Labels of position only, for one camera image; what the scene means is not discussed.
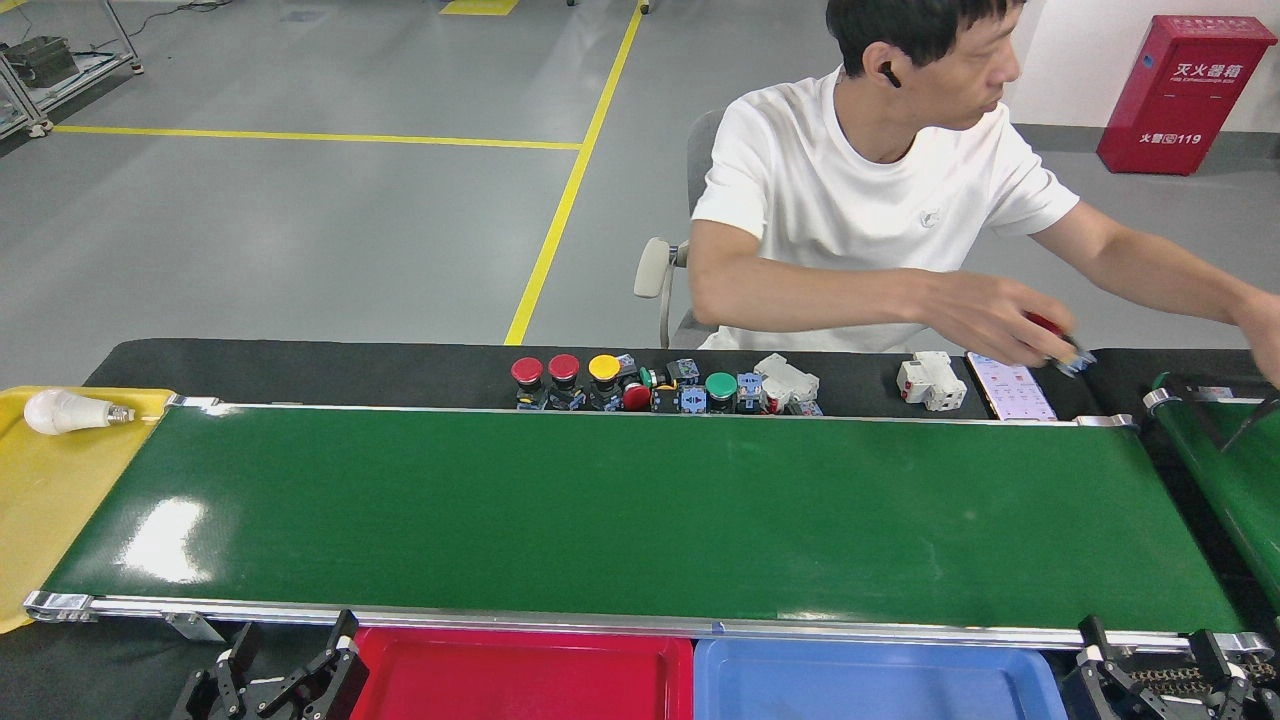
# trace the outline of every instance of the man's hand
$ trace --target man's hand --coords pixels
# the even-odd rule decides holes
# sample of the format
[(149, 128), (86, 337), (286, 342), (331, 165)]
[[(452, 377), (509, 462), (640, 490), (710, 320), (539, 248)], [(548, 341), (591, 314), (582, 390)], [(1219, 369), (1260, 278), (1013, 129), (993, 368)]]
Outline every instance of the man's hand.
[(1231, 316), (1248, 338), (1262, 375), (1280, 388), (1280, 295), (1260, 292), (1233, 310)]
[(1025, 284), (975, 273), (929, 273), (916, 322), (942, 337), (1005, 364), (1041, 366), (1076, 348), (1027, 318), (1034, 313), (1065, 333), (1075, 316), (1065, 305)]

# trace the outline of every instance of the red tray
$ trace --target red tray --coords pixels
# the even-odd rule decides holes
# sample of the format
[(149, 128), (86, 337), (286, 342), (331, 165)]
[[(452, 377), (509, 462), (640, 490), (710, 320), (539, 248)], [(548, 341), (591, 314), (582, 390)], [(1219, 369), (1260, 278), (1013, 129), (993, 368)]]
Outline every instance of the red tray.
[(692, 720), (686, 639), (364, 628), (352, 720)]

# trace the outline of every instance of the green conveyor belt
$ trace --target green conveyor belt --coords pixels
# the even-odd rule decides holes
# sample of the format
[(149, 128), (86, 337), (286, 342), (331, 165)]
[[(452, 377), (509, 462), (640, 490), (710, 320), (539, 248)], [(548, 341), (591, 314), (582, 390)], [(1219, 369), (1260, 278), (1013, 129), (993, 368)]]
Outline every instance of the green conveyor belt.
[(44, 589), (1242, 629), (1117, 428), (177, 407)]
[[(1201, 402), (1199, 407), (1229, 438), (1256, 406)], [(1188, 402), (1165, 402), (1155, 415), (1272, 607), (1280, 609), (1280, 415), (1249, 428), (1226, 452), (1213, 445)]]

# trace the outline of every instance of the smartphone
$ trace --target smartphone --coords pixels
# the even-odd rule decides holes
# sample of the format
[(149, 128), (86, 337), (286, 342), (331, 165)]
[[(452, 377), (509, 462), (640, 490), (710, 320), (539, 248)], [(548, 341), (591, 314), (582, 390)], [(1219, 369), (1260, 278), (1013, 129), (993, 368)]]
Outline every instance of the smartphone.
[(997, 419), (1057, 420), (1027, 365), (1005, 365), (977, 352), (965, 352), (965, 360)]

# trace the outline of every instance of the white led bulb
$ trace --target white led bulb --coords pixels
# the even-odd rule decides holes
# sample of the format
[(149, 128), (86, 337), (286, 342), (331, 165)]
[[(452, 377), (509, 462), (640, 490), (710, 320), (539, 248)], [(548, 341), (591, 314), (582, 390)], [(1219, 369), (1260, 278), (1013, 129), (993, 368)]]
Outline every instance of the white led bulb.
[(31, 396), (23, 416), (37, 433), (60, 436), (82, 428), (105, 428), (132, 421), (133, 409), (55, 387)]

